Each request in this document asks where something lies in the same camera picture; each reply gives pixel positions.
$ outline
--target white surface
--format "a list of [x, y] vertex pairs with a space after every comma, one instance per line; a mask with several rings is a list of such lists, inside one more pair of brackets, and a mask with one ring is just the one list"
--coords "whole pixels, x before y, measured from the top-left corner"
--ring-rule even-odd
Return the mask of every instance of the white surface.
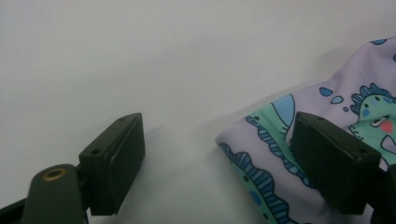
[[91, 223], [261, 223], [214, 138], [396, 35], [395, 10], [394, 0], [1, 1], [0, 207], [142, 112], [141, 171], [120, 213]]

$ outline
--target black plastic part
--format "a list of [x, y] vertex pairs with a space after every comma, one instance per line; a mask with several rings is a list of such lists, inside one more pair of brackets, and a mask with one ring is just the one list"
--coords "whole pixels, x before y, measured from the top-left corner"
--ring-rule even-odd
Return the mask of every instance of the black plastic part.
[[298, 112], [291, 151], [331, 208], [362, 214], [381, 155], [324, 118]]
[[24, 205], [25, 205], [25, 199], [0, 209], [0, 223], [20, 224]]
[[73, 165], [52, 166], [32, 180], [21, 224], [88, 223]]
[[144, 156], [140, 113], [113, 122], [79, 154], [82, 177], [88, 177], [93, 216], [118, 213]]
[[372, 224], [396, 223], [396, 165], [378, 171], [369, 190], [368, 203], [375, 209]]

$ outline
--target blue spot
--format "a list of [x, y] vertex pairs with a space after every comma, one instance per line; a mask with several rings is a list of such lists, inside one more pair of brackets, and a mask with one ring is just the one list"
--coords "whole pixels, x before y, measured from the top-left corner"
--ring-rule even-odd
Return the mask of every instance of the blue spot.
[[392, 103], [392, 100], [390, 100], [388, 97], [384, 97], [384, 101], [387, 102], [388, 104]]
[[371, 105], [377, 105], [377, 102], [376, 102], [376, 100], [371, 99], [371, 100], [370, 100], [370, 104], [371, 104]]
[[363, 116], [366, 118], [369, 115], [370, 115], [370, 110], [369, 109], [364, 109], [363, 110]]
[[291, 171], [292, 174], [295, 174], [295, 175], [296, 175], [296, 174], [298, 173], [298, 168], [295, 167], [295, 166], [294, 166], [294, 167], [291, 167], [291, 168], [290, 168], [290, 171]]
[[257, 204], [257, 205], [262, 205], [262, 199], [260, 199], [260, 195], [257, 194], [254, 191], [250, 192], [250, 197], [253, 199], [253, 201]]
[[328, 96], [332, 95], [332, 91], [325, 87], [320, 87], [319, 91], [320, 91], [320, 94], [322, 94], [322, 96], [328, 97]]
[[344, 102], [344, 98], [342, 96], [336, 96], [332, 98], [332, 105], [341, 104]]
[[385, 42], [387, 42], [387, 39], [378, 39], [378, 40], [372, 41], [372, 44], [382, 45], [382, 44], [385, 44]]
[[306, 184], [307, 186], [311, 185], [311, 183], [310, 183], [311, 181], [309, 181], [309, 179], [306, 178], [306, 177], [304, 177], [303, 182], [304, 182], [304, 184]]
[[272, 103], [276, 113], [288, 126], [291, 125], [294, 119], [294, 99], [292, 95], [282, 97]]

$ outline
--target printed fabric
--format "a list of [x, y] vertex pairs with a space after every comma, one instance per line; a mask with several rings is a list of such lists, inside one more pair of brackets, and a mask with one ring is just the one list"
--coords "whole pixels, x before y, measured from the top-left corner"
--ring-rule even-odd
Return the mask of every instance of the printed fabric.
[[331, 78], [257, 109], [218, 135], [216, 142], [262, 212], [264, 223], [369, 224], [326, 204], [292, 156], [297, 111], [319, 115], [396, 163], [396, 37], [363, 45]]

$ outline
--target screw hole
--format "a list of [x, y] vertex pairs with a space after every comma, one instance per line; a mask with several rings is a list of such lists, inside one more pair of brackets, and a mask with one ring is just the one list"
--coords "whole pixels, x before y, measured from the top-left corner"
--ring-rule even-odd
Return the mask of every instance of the screw hole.
[[98, 154], [100, 154], [102, 152], [102, 149], [94, 149], [92, 152], [91, 152], [91, 154], [92, 155], [98, 155]]
[[63, 168], [53, 169], [53, 170], [50, 170], [50, 171], [46, 172], [43, 175], [43, 180], [45, 180], [45, 181], [53, 181], [53, 180], [61, 178], [66, 173], [67, 173], [66, 170], [63, 169]]

